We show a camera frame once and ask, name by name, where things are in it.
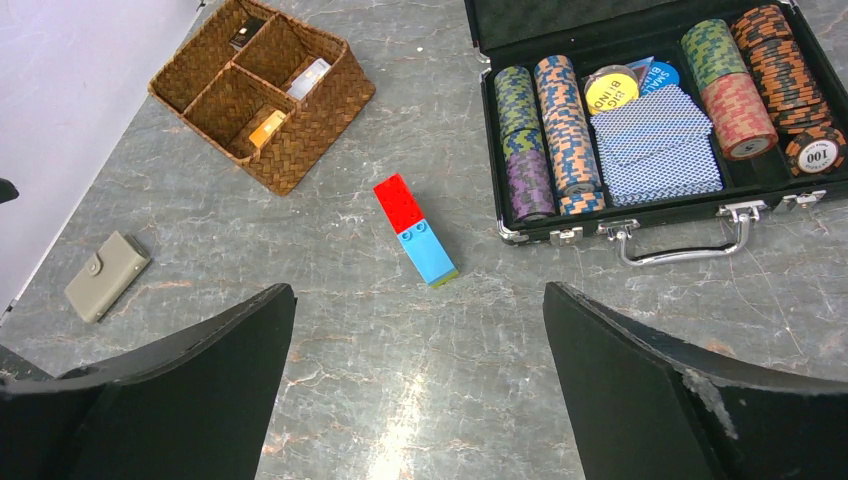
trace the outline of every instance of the woven basket compartment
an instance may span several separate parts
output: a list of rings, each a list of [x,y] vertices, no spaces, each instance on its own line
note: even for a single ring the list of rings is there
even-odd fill
[[[267,20],[237,52],[230,38]],[[317,58],[330,70],[301,100],[285,93]],[[306,175],[374,95],[343,39],[252,0],[228,0],[150,82],[150,92],[274,193]],[[257,148],[249,135],[274,110],[287,115]]]

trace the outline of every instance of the gray marble surface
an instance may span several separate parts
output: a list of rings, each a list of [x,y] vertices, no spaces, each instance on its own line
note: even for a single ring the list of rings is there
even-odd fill
[[[279,198],[148,100],[0,343],[59,374],[290,283],[299,303],[264,480],[583,478],[542,322],[548,281],[741,360],[848,380],[848,202],[766,215],[752,244],[723,260],[633,270],[600,238],[507,247],[494,228],[481,65],[463,2],[276,3],[351,41],[377,85],[371,103]],[[848,5],[802,7],[845,81]],[[371,192],[394,172],[461,271],[442,288],[422,283]],[[154,260],[87,325],[62,290],[114,230]],[[728,233],[715,220],[638,240],[719,244]]]

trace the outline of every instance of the black aluminum case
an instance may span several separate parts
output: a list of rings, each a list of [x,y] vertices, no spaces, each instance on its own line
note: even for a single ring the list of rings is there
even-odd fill
[[[474,46],[490,62],[490,68],[480,77],[480,85],[495,211],[499,233],[506,243],[549,240],[576,230],[586,235],[603,233],[599,225],[614,225],[613,222],[636,220],[645,227],[714,218],[721,207],[742,202],[759,200],[775,208],[791,195],[809,197],[816,192],[821,197],[824,192],[823,200],[848,196],[848,162],[826,175],[792,176],[783,153],[792,135],[781,135],[778,147],[752,160],[728,161],[713,134],[711,140],[724,190],[612,207],[605,189],[607,208],[603,211],[516,223],[509,205],[493,85],[495,74],[510,65],[522,65],[532,71],[542,58],[562,54],[572,59],[582,78],[606,65],[655,56],[677,68],[681,88],[703,109],[680,39],[702,20],[721,18],[731,24],[751,8],[774,4],[780,6],[789,21],[810,70],[830,103],[833,126],[843,132],[848,125],[848,94],[801,10],[791,0],[465,0],[465,4]]]

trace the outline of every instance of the purple poker chip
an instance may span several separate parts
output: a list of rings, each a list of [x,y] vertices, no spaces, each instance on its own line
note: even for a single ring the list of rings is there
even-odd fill
[[[507,177],[516,222],[531,222],[556,215],[548,161],[538,150],[525,150],[507,160]]]

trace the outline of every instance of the case handle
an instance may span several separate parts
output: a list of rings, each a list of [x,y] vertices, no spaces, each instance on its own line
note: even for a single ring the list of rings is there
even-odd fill
[[[745,205],[743,208],[745,211],[739,211],[742,208],[731,208],[731,206],[719,210],[719,215],[730,215],[736,225],[736,241],[720,247],[678,248],[634,257],[633,244],[628,240],[633,238],[633,229],[639,226],[637,222],[610,226],[604,228],[604,230],[606,230],[610,241],[618,244],[619,260],[630,267],[648,267],[690,260],[728,257],[745,248],[751,237],[751,224],[760,219],[759,205]]]

